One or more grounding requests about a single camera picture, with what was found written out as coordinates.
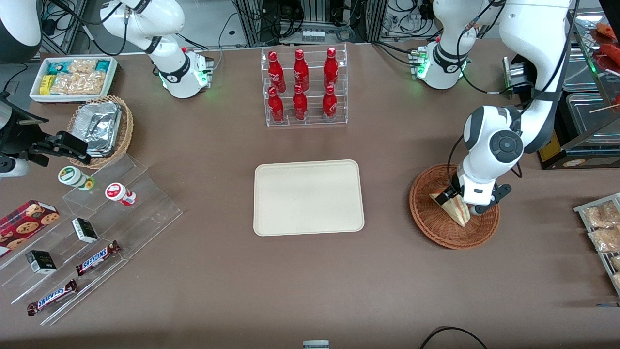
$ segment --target brown wicker basket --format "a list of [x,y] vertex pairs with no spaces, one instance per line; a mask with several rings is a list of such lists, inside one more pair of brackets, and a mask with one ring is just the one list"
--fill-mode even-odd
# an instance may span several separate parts
[[[452,165],[451,173],[456,171]],[[446,165],[435,165],[424,170],[415,179],[409,193],[409,209],[415,223],[429,239],[441,246],[454,250],[474,248],[488,241],[500,222],[499,205],[493,206],[482,215],[472,215],[465,227],[458,225],[429,196],[438,188],[446,188]]]
[[[103,103],[103,102],[116,102],[121,106],[121,108],[123,108],[123,114],[121,115],[120,126],[118,127],[118,135],[116,139],[115,150],[112,153],[112,155],[108,156],[107,158],[91,158],[90,165],[85,165],[75,159],[70,158],[69,161],[75,166],[81,166],[81,167],[91,168],[93,170],[98,170],[99,168],[103,167],[107,163],[120,159],[127,152],[127,148],[129,148],[129,143],[131,143],[131,133],[133,131],[133,116],[131,114],[131,110],[129,110],[129,107],[127,107],[127,104],[125,104],[125,102],[123,102],[122,99],[116,96],[100,97],[97,99],[93,99],[92,101],[88,101],[86,103],[95,104],[95,103]],[[76,120],[77,113],[78,111],[76,110],[76,112],[73,113],[73,117],[71,118],[71,121],[69,121],[69,127],[67,128],[67,131],[69,132],[73,130],[73,123]]]

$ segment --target aluminum foil container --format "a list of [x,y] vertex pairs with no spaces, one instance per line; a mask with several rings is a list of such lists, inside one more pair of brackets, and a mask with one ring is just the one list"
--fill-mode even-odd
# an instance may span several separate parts
[[122,108],[114,102],[85,104],[77,111],[71,134],[88,143],[86,152],[106,157],[114,152]]

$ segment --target red bottle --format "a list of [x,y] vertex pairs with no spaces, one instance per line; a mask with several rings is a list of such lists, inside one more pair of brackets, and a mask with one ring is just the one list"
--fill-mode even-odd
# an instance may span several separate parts
[[295,106],[295,117],[299,121],[306,120],[308,116],[308,99],[304,94],[304,89],[300,84],[295,85],[295,95],[293,96]]
[[269,79],[272,82],[272,86],[278,89],[279,93],[286,91],[286,83],[284,82],[284,69],[278,62],[278,55],[274,51],[269,52]]
[[304,91],[310,88],[310,75],[308,71],[308,63],[304,59],[304,50],[295,50],[295,66],[293,67],[295,73],[295,83],[300,84]]
[[323,96],[323,120],[332,122],[336,118],[336,104],[338,100],[334,96],[334,85],[325,88],[325,96]]
[[323,82],[325,88],[330,84],[336,85],[336,82],[338,82],[338,62],[336,61],[336,49],[333,47],[327,49],[327,59],[323,66],[323,74],[325,76]]
[[267,91],[269,92],[267,104],[269,104],[269,111],[271,112],[273,122],[281,124],[284,122],[284,104],[282,104],[282,99],[278,96],[278,91],[275,87],[269,86]]

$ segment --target red cookie box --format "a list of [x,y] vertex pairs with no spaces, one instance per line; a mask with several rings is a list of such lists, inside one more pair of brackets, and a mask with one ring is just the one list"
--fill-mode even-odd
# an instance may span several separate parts
[[0,219],[0,258],[59,217],[55,207],[30,200]]

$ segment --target table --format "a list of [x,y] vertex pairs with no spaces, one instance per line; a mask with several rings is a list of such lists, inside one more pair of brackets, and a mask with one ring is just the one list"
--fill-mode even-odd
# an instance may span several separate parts
[[[271,349],[329,339],[338,349],[417,348],[441,325],[490,348],[617,346],[618,310],[594,307],[617,297],[572,208],[617,192],[618,172],[543,171],[525,155],[523,179],[500,178],[513,192],[495,236],[474,250],[442,248],[411,218],[410,185],[446,161],[471,111],[510,102],[465,81],[436,91],[371,45],[348,49],[349,124],[310,130],[265,126],[258,49],[226,51],[213,88],[188,100],[161,87],[147,56],[118,57],[115,94],[135,118],[129,153],[185,213],[54,326],[0,302],[0,347]],[[499,88],[504,55],[498,40],[481,40],[468,77]],[[33,103],[31,112],[55,132],[75,108]],[[465,153],[461,145],[454,159]],[[337,159],[360,166],[362,231],[253,232],[257,166]],[[31,198],[61,199],[68,187],[55,176],[65,164],[54,158],[0,181],[0,215]]]

